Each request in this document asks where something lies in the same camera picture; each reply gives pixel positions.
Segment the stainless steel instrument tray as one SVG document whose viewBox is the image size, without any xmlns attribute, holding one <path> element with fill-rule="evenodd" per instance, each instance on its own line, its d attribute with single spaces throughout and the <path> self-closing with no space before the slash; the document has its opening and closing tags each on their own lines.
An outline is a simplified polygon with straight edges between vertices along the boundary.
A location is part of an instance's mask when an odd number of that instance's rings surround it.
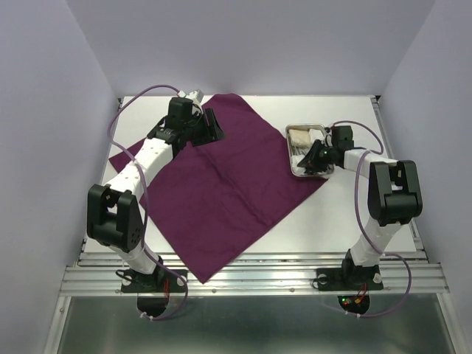
<svg viewBox="0 0 472 354">
<path fill-rule="evenodd" d="M 290 124 L 285 127 L 291 173 L 297 178 L 327 178 L 334 173 L 334 166 L 329 164 L 325 170 L 307 173 L 298 163 L 307 155 L 316 139 L 324 142 L 329 136 L 329 129 L 319 123 Z"/>
</svg>

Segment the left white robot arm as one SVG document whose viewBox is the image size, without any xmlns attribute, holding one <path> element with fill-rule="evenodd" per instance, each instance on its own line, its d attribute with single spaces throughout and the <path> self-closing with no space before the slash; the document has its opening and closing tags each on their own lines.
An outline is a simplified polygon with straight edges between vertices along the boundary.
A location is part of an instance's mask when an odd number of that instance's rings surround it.
<svg viewBox="0 0 472 354">
<path fill-rule="evenodd" d="M 180 91 L 168 105 L 167 115 L 145 137 L 140 150 L 104 185 L 95 184 L 87 196 L 87 235 L 116 252 L 139 273 L 139 282 L 149 291 L 164 282 L 162 261 L 152 252 L 145 233 L 148 216 L 139 202 L 147 198 L 148 186 L 187 144 L 217 142 L 225 137 L 211 108 L 203 108 L 201 91 Z"/>
</svg>

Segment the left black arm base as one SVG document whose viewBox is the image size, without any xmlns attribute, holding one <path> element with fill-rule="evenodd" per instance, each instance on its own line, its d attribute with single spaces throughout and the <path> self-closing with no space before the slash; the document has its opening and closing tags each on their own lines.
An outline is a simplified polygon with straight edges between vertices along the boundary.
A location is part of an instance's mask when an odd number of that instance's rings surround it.
<svg viewBox="0 0 472 354">
<path fill-rule="evenodd" d="M 185 292 L 183 282 L 159 266 L 152 274 L 142 274 L 130 268 L 118 269 L 115 274 L 122 280 L 121 292 L 125 294 Z"/>
</svg>

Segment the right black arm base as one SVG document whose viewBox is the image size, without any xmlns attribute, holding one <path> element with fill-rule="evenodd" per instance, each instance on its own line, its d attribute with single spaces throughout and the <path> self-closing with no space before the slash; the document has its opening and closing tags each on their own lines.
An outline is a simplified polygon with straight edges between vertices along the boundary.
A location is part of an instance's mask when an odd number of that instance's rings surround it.
<svg viewBox="0 0 472 354">
<path fill-rule="evenodd" d="M 344 259 L 338 268 L 318 268 L 311 286 L 319 291 L 380 291 L 384 289 L 378 265 L 363 267 Z"/>
</svg>

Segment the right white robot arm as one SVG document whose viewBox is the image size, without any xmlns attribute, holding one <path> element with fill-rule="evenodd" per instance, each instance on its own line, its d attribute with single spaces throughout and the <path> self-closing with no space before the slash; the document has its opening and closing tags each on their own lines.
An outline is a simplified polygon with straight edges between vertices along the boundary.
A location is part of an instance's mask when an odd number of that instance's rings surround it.
<svg viewBox="0 0 472 354">
<path fill-rule="evenodd" d="M 323 139 L 316 139 L 297 166 L 311 175 L 325 174 L 329 167 L 355 173 L 354 207 L 361 236 L 348 251 L 351 261 L 339 270 L 341 283 L 355 288 L 366 279 L 366 271 L 379 264 L 393 236 L 423 210 L 423 199 L 416 164 L 411 160 L 388 159 L 379 151 L 355 144 L 353 121 L 342 120 L 325 128 Z M 369 219 L 363 224 L 358 207 L 360 178 L 368 181 Z"/>
</svg>

